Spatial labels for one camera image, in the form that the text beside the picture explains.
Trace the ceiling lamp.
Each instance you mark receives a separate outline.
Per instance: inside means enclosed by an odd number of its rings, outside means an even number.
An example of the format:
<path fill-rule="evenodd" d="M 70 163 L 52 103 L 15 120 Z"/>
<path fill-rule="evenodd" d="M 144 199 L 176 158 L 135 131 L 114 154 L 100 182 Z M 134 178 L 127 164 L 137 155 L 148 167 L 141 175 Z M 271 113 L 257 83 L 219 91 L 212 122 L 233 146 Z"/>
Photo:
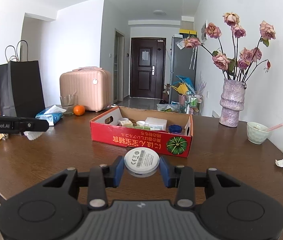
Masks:
<path fill-rule="evenodd" d="M 165 16 L 165 15 L 166 15 L 166 12 L 165 12 L 165 11 L 162 11 L 162 10 L 154 10 L 154 11 L 153 11 L 153 14 L 154 14 L 154 15 L 158 15 L 158 16 Z"/>

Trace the pale green bowl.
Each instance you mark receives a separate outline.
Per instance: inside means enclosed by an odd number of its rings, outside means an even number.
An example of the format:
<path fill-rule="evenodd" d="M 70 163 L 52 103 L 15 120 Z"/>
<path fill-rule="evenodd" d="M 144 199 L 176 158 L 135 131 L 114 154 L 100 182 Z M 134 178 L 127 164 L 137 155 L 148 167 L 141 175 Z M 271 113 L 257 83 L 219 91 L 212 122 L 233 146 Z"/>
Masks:
<path fill-rule="evenodd" d="M 247 123 L 247 138 L 250 142 L 260 145 L 262 144 L 271 134 L 268 131 L 268 127 L 259 124 L 257 122 Z"/>

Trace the purple textured vase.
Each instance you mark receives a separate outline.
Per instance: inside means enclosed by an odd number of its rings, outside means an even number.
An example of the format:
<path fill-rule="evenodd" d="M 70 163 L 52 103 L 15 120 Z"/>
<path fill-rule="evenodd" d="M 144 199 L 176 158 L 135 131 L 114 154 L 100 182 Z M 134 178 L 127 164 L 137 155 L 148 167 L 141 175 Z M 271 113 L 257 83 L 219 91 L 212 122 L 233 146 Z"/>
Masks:
<path fill-rule="evenodd" d="M 222 107 L 219 123 L 236 128 L 239 114 L 244 109 L 246 85 L 240 81 L 224 79 L 220 105 Z"/>

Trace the pink ribbed suitcase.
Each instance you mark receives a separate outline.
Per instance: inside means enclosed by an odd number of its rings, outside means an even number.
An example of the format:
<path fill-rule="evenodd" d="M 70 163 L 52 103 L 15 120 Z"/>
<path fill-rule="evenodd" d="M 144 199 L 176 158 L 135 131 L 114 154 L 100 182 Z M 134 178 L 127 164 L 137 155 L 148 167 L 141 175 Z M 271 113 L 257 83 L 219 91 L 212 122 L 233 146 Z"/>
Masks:
<path fill-rule="evenodd" d="M 61 96 L 74 95 L 75 103 L 99 112 L 112 101 L 112 76 L 99 67 L 83 67 L 60 76 Z"/>

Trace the white ridged lid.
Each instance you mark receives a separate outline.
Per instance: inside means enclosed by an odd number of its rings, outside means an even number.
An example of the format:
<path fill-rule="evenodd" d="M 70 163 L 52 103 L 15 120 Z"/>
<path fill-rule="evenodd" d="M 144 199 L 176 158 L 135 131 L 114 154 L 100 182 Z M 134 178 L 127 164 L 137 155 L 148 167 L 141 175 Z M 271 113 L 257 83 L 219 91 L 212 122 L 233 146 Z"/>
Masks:
<path fill-rule="evenodd" d="M 43 132 L 25 131 L 23 134 L 32 141 L 39 138 L 43 134 Z"/>

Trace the yellow box on fridge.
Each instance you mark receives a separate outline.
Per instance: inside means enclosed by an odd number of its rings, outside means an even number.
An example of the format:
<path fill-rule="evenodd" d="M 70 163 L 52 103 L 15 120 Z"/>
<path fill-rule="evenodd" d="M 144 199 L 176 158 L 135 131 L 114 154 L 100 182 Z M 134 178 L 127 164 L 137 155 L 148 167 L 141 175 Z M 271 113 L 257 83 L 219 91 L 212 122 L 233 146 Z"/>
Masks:
<path fill-rule="evenodd" d="M 197 37 L 197 31 L 194 30 L 180 29 L 179 34 L 182 35 L 184 38 L 188 36 Z"/>

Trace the grey refrigerator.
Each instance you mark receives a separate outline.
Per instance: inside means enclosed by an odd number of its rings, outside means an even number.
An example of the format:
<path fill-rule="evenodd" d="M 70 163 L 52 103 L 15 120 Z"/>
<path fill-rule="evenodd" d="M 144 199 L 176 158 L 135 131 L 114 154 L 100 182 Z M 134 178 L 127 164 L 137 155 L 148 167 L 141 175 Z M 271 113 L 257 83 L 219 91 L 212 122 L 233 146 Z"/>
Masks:
<path fill-rule="evenodd" d="M 195 87 L 197 49 L 183 46 L 183 38 L 172 37 L 169 102 L 178 102 L 178 92 L 173 86 L 178 87 L 184 77 Z"/>

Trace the red cardboard box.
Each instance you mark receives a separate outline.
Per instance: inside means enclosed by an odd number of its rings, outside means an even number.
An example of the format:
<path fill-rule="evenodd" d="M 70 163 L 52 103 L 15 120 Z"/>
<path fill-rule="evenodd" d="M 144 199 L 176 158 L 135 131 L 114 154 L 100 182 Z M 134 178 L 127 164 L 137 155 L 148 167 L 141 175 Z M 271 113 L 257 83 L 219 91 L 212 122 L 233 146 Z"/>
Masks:
<path fill-rule="evenodd" d="M 147 131 L 118 125 L 120 118 L 128 118 L 135 124 L 147 117 L 166 119 L 166 130 Z M 186 158 L 192 144 L 193 124 L 193 117 L 188 114 L 117 106 L 90 120 L 90 134 L 93 141 L 120 147 L 146 147 L 158 154 Z M 170 133 L 170 125 L 180 125 L 182 133 Z"/>

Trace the white round labelled disc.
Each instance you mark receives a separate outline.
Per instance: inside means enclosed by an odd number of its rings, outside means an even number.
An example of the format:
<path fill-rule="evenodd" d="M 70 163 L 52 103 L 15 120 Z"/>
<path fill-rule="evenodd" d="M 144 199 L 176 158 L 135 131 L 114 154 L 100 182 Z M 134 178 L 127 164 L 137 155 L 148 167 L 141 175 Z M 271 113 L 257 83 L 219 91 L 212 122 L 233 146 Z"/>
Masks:
<path fill-rule="evenodd" d="M 160 157 L 154 150 L 137 147 L 125 154 L 124 163 L 129 174 L 138 178 L 146 178 L 156 173 Z"/>

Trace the glass cup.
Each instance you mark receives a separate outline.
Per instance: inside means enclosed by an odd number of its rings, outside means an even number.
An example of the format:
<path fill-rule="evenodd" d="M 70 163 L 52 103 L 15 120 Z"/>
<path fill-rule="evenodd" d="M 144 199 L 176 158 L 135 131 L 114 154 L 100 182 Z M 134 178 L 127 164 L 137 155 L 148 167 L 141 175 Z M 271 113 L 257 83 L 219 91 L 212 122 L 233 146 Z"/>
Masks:
<path fill-rule="evenodd" d="M 64 109 L 63 115 L 72 115 L 73 109 L 76 104 L 76 95 L 68 94 L 66 96 L 60 96 L 61 106 Z"/>

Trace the white tape roll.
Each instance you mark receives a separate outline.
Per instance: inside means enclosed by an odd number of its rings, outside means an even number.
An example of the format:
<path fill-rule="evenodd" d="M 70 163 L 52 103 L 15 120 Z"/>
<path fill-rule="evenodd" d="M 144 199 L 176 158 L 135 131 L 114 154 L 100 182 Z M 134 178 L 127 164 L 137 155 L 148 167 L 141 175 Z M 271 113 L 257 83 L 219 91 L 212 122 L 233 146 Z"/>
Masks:
<path fill-rule="evenodd" d="M 137 126 L 145 126 L 145 121 L 142 121 L 142 120 L 137 121 L 137 122 L 136 122 L 136 125 L 137 125 Z"/>

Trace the blue ridged cap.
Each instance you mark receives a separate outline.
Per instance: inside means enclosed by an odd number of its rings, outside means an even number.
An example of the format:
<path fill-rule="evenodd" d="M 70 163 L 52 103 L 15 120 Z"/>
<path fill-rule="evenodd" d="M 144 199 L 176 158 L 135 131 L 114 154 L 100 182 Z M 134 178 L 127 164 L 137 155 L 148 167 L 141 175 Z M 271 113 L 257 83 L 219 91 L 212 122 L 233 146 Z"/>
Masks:
<path fill-rule="evenodd" d="M 182 133 L 182 127 L 180 125 L 170 125 L 169 126 L 169 132 L 170 133 Z"/>

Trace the cart with clutter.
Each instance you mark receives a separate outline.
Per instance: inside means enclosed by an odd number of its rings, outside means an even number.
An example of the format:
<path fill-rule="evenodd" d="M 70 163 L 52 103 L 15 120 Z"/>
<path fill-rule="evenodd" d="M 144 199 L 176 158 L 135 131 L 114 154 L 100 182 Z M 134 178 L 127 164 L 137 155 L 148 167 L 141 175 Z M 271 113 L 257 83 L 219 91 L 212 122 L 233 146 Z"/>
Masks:
<path fill-rule="evenodd" d="M 169 98 L 161 99 L 157 104 L 160 112 L 186 113 L 191 115 L 202 115 L 204 97 L 203 90 L 206 82 L 200 79 L 199 87 L 195 88 L 192 81 L 185 76 L 177 75 L 177 82 L 166 85 L 163 95 Z"/>

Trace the orange fruit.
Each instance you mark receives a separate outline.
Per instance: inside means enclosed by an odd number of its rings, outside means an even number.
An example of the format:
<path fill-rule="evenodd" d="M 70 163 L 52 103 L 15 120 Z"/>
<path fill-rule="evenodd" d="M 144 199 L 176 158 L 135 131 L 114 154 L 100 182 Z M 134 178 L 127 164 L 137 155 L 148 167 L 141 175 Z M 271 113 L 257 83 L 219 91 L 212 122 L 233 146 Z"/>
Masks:
<path fill-rule="evenodd" d="M 85 113 L 85 107 L 82 106 L 82 105 L 76 105 L 74 108 L 73 108 L 73 113 L 76 115 L 76 116 L 82 116 L 84 115 Z"/>

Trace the pink spoon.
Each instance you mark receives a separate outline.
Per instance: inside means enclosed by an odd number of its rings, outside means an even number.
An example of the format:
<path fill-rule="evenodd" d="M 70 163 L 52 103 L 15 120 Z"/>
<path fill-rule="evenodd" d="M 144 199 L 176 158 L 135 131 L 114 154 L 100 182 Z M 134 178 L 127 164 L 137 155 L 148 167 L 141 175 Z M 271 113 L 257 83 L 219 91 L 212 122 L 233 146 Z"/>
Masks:
<path fill-rule="evenodd" d="M 275 129 L 278 129 L 278 128 L 281 128 L 281 127 L 283 127 L 283 123 L 268 128 L 268 129 L 267 129 L 267 132 L 274 131 Z"/>

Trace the dark brown door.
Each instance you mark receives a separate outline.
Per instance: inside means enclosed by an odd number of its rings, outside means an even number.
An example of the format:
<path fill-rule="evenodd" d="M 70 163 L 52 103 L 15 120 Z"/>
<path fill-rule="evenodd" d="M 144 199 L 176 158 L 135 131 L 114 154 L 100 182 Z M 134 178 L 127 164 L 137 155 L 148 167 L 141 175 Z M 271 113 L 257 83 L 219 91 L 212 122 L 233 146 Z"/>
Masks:
<path fill-rule="evenodd" d="M 130 93 L 133 98 L 160 99 L 164 89 L 165 38 L 131 39 Z"/>

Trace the wall vent panel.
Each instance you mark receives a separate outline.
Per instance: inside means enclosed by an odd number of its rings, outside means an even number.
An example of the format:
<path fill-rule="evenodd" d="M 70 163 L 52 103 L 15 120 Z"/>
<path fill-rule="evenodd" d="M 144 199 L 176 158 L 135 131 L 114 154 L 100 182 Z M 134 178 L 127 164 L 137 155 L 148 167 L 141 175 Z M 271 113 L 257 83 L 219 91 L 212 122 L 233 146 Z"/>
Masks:
<path fill-rule="evenodd" d="M 201 28 L 201 41 L 205 42 L 207 40 L 207 35 L 206 35 L 206 28 L 207 28 L 207 20 L 205 20 L 202 28 Z"/>

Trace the black paper bag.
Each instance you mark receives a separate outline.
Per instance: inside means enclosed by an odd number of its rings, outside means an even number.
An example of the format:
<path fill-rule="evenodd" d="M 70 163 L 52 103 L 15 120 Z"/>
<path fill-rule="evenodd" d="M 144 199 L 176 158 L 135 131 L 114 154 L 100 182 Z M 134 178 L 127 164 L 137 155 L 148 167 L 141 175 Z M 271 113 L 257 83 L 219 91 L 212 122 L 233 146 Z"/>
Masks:
<path fill-rule="evenodd" d="M 0 65 L 0 113 L 4 116 L 34 118 L 45 109 L 39 62 L 20 59 L 17 46 Z"/>

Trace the tissue pack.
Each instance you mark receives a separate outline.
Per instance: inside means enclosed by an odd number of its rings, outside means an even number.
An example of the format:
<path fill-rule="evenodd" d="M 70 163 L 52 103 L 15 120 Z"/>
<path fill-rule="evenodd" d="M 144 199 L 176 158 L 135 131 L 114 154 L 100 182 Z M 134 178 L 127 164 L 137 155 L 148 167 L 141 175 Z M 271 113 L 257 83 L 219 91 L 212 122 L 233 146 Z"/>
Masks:
<path fill-rule="evenodd" d="M 49 126 L 55 126 L 63 116 L 63 113 L 66 112 L 66 109 L 62 108 L 60 105 L 52 105 L 42 110 L 36 115 L 36 119 L 46 120 Z"/>

